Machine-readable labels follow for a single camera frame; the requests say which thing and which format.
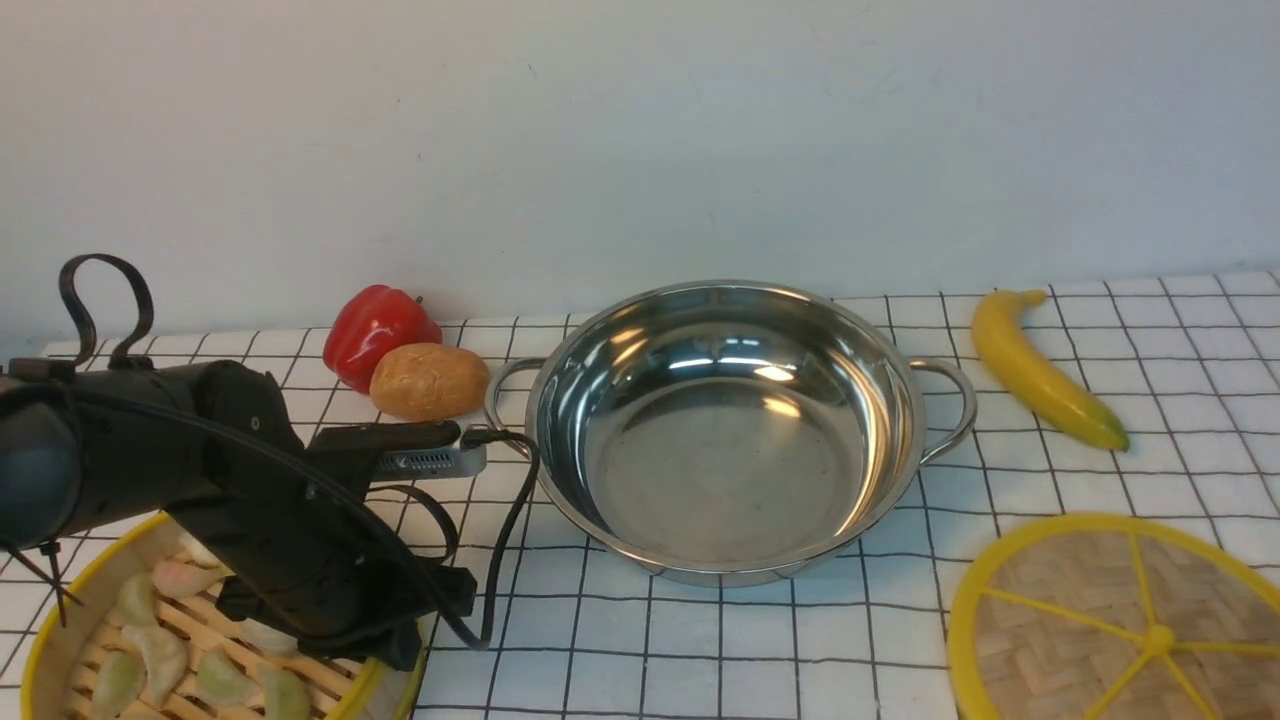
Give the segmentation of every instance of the bamboo steamer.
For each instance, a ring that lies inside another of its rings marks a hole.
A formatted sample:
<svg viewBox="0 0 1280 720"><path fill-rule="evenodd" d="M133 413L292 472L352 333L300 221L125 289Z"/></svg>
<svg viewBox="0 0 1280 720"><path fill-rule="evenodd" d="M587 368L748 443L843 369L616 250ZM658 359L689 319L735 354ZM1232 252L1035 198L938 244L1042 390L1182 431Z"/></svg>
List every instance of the bamboo steamer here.
<svg viewBox="0 0 1280 720"><path fill-rule="evenodd" d="M166 515L156 515L108 547L70 585L84 606L67 603L67 626L51 610L36 635L22 682L24 720L87 720L97 667L111 648L128 648L120 637L115 602L120 585L166 559L189 560L179 538L182 529ZM131 712L161 714L169 720L260 720L262 694L247 707L216 710L195 697L196 664L204 651L221 646L228 657L261 685L257 666L264 656L237 639L236 624L214 607L221 583L186 600L156 596L160 625L184 638L188 673L163 707L147 693ZM315 660L303 655L266 657L302 679L311 693L310 720L403 720L413 710L425 670L425 656L411 673L392 670L378 660Z"/></svg>

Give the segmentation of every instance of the black cable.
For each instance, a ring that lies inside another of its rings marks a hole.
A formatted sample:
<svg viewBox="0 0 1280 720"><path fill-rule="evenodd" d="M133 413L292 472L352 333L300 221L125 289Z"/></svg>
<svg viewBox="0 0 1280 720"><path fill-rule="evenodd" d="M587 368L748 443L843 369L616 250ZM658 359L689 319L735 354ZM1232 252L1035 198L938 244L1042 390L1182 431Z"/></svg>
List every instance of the black cable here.
<svg viewBox="0 0 1280 720"><path fill-rule="evenodd" d="M324 491L324 493L328 495L334 502L355 515L355 518L360 520L376 539L392 551L396 560L399 562L401 569L404 570L410 580L412 580L413 584L417 585L417 589L421 591L433 605L435 605L436 612L440 618L444 619L445 624L449 625L454 633L457 633L458 638L462 639L467 647L475 650L484 650L489 647L489 642L493 639L493 623L498 603L497 588L498 574L502 569L502 555L507 547L507 541L511 538L511 532L516 527L520 511L529 501L529 496L534 492L534 484L538 480L538 470L541 461L538 452L538 445L529 436L509 430L479 430L468 432L463 436L463 441L472 445L489 445L498 441L516 442L524 445L529 450L530 455L529 474L525 477L525 483L521 486L511 510L507 512L507 519L503 521L502 529L498 530L498 539L494 543L493 557L489 560L489 573L486 575L484 597L484 615L480 620L480 635L477 637L471 628L466 625L462 616L449 606L449 600L444 594L440 585L436 584L435 578L419 566L417 556L413 555L407 544L404 544L404 541L402 541L399 536L397 536L396 532L387 525L387 523L383 523L383 520L375 515L372 510L366 507L360 498L349 493L346 488L338 484L337 480L311 465L307 465L301 459L289 455L288 452L284 452L251 434L220 425L196 415L179 413L157 405L137 402L134 400L114 395L77 389L74 387L56 388L50 384L33 383L9 389L4 395L0 395L0 414L3 414L5 406L19 404L20 401L27 400L28 396L31 398L38 398L41 396L74 398L77 402L83 402L84 405L132 413L154 420L178 423L207 433L212 437L247 447L274 461L276 465L293 471L300 478L312 483L317 489Z"/></svg>
<svg viewBox="0 0 1280 720"><path fill-rule="evenodd" d="M426 511L431 514L435 524L440 527L440 534L444 536L444 555L426 556L429 560L447 562L454 553L458 552L458 546L462 544L462 538L458 536L458 527L453 524L453 518L449 516L449 511L440 505L439 500L435 500L428 495L426 491L413 486L380 486L369 489L369 492L381 491L404 493L410 497L410 500L425 507Z"/></svg>

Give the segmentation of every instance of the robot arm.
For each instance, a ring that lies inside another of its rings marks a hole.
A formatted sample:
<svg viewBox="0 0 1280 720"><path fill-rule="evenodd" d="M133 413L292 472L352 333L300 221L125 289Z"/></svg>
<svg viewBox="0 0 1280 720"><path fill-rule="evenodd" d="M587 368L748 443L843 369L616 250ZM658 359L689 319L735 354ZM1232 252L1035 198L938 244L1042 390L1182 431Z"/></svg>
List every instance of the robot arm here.
<svg viewBox="0 0 1280 720"><path fill-rule="evenodd" d="M63 279L67 300L65 270ZM138 297L140 310L150 305L150 296ZM92 322L72 315L82 341L88 323L82 347L91 352ZM4 547L37 547L164 510L236 574L218 609L297 637L303 652L378 657L407 670L421 651L416 620L433 611L470 644L488 642L489 632L476 638L461 623L474 606L475 578L439 557L413 556L364 498L372 483L476 474L484 443L527 438L453 423L358 425L325 429L303 447L275 380L239 363L156 370L119 352L106 370L77 373L84 359L17 360L0 377ZM532 489L531 470L508 525ZM439 503L401 489L428 505L456 546ZM504 544L500 537L490 575ZM493 605L486 597L485 630Z"/></svg>

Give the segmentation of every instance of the woven bamboo lid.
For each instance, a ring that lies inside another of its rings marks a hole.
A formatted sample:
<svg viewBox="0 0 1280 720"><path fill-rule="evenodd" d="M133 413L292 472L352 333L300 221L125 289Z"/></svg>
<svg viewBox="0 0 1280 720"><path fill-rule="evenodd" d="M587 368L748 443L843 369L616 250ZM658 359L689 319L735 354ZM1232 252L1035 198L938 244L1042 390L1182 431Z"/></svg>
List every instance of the woven bamboo lid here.
<svg viewBox="0 0 1280 720"><path fill-rule="evenodd" d="M1051 518L987 548L948 653L969 720L1280 719L1280 591L1134 518Z"/></svg>

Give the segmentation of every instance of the red bell pepper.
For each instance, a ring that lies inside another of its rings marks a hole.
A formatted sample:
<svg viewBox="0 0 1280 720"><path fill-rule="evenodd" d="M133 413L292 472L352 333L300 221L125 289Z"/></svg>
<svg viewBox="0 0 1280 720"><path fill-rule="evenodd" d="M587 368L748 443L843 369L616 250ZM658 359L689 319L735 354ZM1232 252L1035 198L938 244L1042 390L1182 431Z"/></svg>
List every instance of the red bell pepper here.
<svg viewBox="0 0 1280 720"><path fill-rule="evenodd" d="M351 389L369 395L384 355L413 342L440 342L444 333L402 290L369 286L343 306L324 343L324 364Z"/></svg>

